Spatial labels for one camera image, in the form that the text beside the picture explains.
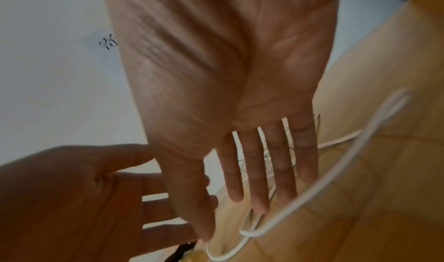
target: wooden table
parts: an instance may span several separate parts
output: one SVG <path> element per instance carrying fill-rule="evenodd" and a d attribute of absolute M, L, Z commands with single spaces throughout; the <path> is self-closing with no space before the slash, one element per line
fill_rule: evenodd
<path fill-rule="evenodd" d="M 416 94 L 408 109 L 318 197 L 230 261 L 444 261 L 444 0 L 410 0 L 325 74 L 314 99 L 319 141 L 362 128 L 401 87 Z M 321 175 L 348 147 L 321 152 Z M 222 200 L 213 254 L 237 245 L 247 209 L 248 195 Z M 265 221 L 279 209 L 273 200 Z M 199 243 L 184 261 L 210 260 Z"/>

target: white cable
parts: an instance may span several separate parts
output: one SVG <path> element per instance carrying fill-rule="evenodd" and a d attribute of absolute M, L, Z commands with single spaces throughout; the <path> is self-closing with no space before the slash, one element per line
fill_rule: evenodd
<path fill-rule="evenodd" d="M 251 237 L 259 237 L 273 229 L 277 224 L 282 222 L 290 214 L 298 210 L 301 206 L 307 203 L 309 200 L 313 199 L 319 192 L 321 192 L 325 187 L 327 187 L 341 172 L 348 167 L 348 165 L 353 161 L 353 159 L 361 152 L 361 150 L 367 145 L 371 137 L 378 131 L 378 129 L 396 113 L 398 113 L 402 108 L 404 108 L 411 100 L 411 93 L 405 89 L 401 89 L 393 93 L 389 98 L 387 98 L 382 105 L 378 108 L 375 114 L 372 116 L 370 121 L 364 127 L 364 129 L 356 131 L 352 134 L 346 135 L 342 138 L 322 143 L 318 146 L 319 149 L 324 149 L 327 147 L 334 146 L 336 144 L 355 139 L 349 150 L 341 157 L 341 159 L 336 162 L 336 164 L 317 182 L 315 182 L 305 193 L 301 196 L 295 198 L 290 202 L 283 210 L 281 210 L 273 219 L 267 222 L 263 227 L 256 230 L 259 225 L 262 216 L 259 216 L 254 222 L 250 230 L 239 230 L 239 233 L 244 236 L 241 242 L 233 248 L 230 252 L 222 256 L 213 256 L 210 253 L 208 244 L 205 248 L 208 257 L 213 261 L 225 261 L 233 257 L 237 252 L 239 252 L 248 242 Z M 267 174 L 267 177 L 272 177 L 273 174 Z M 276 191 L 276 185 L 273 185 L 269 193 L 269 198 L 271 199 Z M 252 209 L 246 215 L 242 227 L 245 226 L 247 219 L 252 213 Z"/>

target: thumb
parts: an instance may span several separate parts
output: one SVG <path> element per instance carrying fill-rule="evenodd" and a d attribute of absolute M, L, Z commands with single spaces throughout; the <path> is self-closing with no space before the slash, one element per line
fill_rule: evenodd
<path fill-rule="evenodd" d="M 214 207 L 206 189 L 203 159 L 188 159 L 165 151 L 156 151 L 155 156 L 177 215 L 190 223 L 202 240 L 209 241 L 216 222 Z"/>

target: skin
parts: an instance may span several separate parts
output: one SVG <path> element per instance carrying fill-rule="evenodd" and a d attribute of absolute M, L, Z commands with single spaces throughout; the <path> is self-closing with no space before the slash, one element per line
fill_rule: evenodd
<path fill-rule="evenodd" d="M 0 167 L 2 261 L 126 262 L 197 240 L 189 224 L 142 228 L 177 217 L 168 198 L 142 201 L 166 192 L 160 174 L 118 172 L 152 158 L 147 145 L 66 146 Z"/>
<path fill-rule="evenodd" d="M 282 119 L 305 182 L 317 178 L 312 99 L 326 67 L 339 0 L 106 0 L 134 99 L 177 215 L 204 240 L 215 228 L 203 158 L 216 149 L 228 193 L 269 208 L 265 133 L 278 199 L 296 197 Z"/>

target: black object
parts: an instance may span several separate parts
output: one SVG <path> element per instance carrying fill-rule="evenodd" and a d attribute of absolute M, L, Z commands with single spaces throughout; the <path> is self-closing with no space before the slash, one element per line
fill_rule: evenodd
<path fill-rule="evenodd" d="M 182 257 L 184 257 L 184 254 L 196 246 L 197 242 L 192 242 L 189 244 L 181 244 L 176 251 L 168 257 L 165 262 L 179 262 Z"/>

